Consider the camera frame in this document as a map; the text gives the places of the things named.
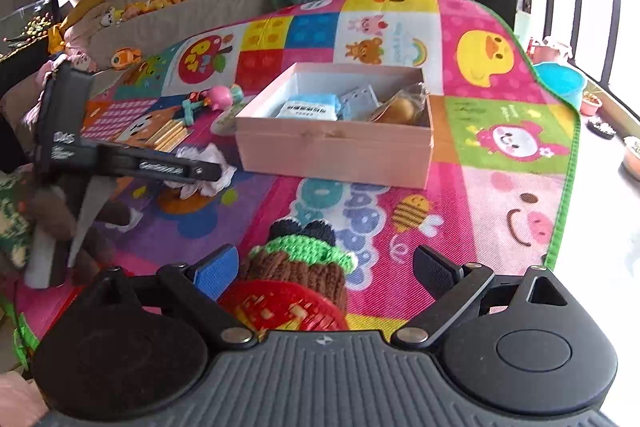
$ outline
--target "blue gripper pad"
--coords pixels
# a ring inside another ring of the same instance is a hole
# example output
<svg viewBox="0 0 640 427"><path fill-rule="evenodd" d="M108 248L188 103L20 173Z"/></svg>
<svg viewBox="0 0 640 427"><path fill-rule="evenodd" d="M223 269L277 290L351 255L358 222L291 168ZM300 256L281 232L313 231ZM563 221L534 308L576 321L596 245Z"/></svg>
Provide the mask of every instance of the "blue gripper pad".
<svg viewBox="0 0 640 427"><path fill-rule="evenodd" d="M238 275L238 250L224 245L187 270L187 277L204 295L214 301Z"/></svg>

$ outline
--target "brown crochet fabric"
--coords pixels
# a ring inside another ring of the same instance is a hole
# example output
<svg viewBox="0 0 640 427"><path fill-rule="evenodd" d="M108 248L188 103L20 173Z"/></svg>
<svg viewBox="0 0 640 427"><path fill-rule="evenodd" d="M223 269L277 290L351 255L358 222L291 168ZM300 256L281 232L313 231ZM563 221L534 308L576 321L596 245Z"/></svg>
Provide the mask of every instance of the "brown crochet fabric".
<svg viewBox="0 0 640 427"><path fill-rule="evenodd" d="M240 266L238 279L288 281L300 284L334 303L342 313L347 311L347 290L344 287L344 272L335 263L312 264L290 261L285 251L258 252L248 257Z"/></svg>

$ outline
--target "blue package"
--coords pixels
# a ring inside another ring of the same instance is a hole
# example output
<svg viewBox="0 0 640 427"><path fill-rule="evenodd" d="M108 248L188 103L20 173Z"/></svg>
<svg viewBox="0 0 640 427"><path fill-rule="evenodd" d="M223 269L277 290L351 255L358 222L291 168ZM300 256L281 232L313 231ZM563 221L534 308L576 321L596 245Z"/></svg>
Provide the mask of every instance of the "blue package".
<svg viewBox="0 0 640 427"><path fill-rule="evenodd" d="M297 94L284 103L276 117L338 120L340 107L340 100L335 94Z"/></svg>
<svg viewBox="0 0 640 427"><path fill-rule="evenodd" d="M380 102L373 88L359 87L340 97L343 120L369 120L373 112L380 107Z"/></svg>

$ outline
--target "flower pot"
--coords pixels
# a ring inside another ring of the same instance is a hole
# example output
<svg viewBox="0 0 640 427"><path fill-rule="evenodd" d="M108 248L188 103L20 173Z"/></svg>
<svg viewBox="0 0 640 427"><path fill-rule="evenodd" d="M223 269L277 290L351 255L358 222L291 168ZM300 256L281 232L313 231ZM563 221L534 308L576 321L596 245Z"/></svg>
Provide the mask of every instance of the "flower pot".
<svg viewBox="0 0 640 427"><path fill-rule="evenodd" d="M640 153L636 152L634 146L640 142L635 136L627 136L625 138L625 158L622 163L636 180L640 180Z"/></svg>
<svg viewBox="0 0 640 427"><path fill-rule="evenodd" d="M596 102L591 102L585 98L582 99L582 103L580 104L580 112L585 116L593 116L596 114L596 111L602 107L602 100L597 96L593 95L593 98L596 99Z"/></svg>

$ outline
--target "yellow plush toy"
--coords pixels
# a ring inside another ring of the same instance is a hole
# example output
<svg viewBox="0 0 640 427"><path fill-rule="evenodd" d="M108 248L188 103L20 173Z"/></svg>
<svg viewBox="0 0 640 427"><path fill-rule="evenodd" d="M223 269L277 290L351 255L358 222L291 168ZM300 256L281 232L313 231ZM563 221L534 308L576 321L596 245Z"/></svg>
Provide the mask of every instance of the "yellow plush toy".
<svg viewBox="0 0 640 427"><path fill-rule="evenodd" d="M146 2L127 4L126 8L123 10L121 20L128 21L139 15L155 12L157 10L161 10L162 8L166 8L167 6L178 4L184 1L186 0L148 0Z"/></svg>

